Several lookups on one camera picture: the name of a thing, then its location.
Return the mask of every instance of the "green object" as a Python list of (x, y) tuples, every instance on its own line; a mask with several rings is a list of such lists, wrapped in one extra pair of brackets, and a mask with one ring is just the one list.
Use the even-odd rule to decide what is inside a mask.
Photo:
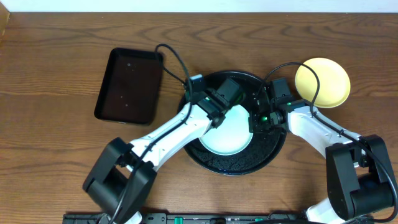
[(174, 224), (182, 224), (182, 217), (175, 217), (174, 218)]

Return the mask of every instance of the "yellow disc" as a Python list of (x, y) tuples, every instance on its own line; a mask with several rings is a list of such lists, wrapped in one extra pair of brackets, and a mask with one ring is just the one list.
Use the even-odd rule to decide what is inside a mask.
[[(304, 62), (318, 75), (320, 89), (314, 105), (320, 108), (332, 108), (347, 100), (351, 84), (346, 71), (336, 62), (327, 58), (313, 58)], [(314, 74), (300, 66), (295, 78), (296, 89), (303, 99), (312, 101), (317, 90)]]

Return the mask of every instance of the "white round disc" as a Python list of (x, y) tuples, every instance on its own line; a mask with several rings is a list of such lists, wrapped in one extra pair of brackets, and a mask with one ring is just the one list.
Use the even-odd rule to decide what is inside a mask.
[(243, 106), (236, 105), (225, 114), (225, 120), (218, 128), (209, 130), (199, 140), (210, 152), (230, 156), (248, 146), (252, 137), (249, 113)]

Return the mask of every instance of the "yellow plate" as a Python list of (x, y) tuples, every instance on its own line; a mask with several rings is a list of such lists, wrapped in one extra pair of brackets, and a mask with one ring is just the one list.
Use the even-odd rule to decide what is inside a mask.
[[(320, 108), (336, 107), (347, 100), (351, 84), (346, 71), (336, 62), (327, 58), (313, 58), (304, 62), (318, 75), (320, 89), (314, 105)], [(300, 66), (295, 77), (296, 89), (303, 99), (312, 101), (317, 90), (313, 73)]]

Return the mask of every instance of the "wood grain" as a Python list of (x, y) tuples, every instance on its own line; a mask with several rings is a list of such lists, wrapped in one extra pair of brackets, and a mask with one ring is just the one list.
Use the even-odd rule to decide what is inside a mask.
[[(61, 223), (98, 212), (81, 185), (104, 146), (139, 138), (176, 112), (183, 93), (165, 75), (148, 127), (109, 123), (93, 110), (110, 51), (165, 42), (192, 74), (238, 69), (260, 77), (279, 64), (330, 58), (351, 80), (341, 106), (322, 112), (362, 135), (384, 138), (398, 170), (398, 15), (13, 13), (0, 53), (0, 220)], [(166, 64), (182, 76), (174, 58)], [(285, 68), (294, 88), (297, 68)], [(159, 171), (146, 207), (174, 213), (301, 210), (326, 197), (325, 161), (289, 135), (267, 167), (211, 173), (178, 152)], [(391, 210), (377, 213), (387, 216)]]

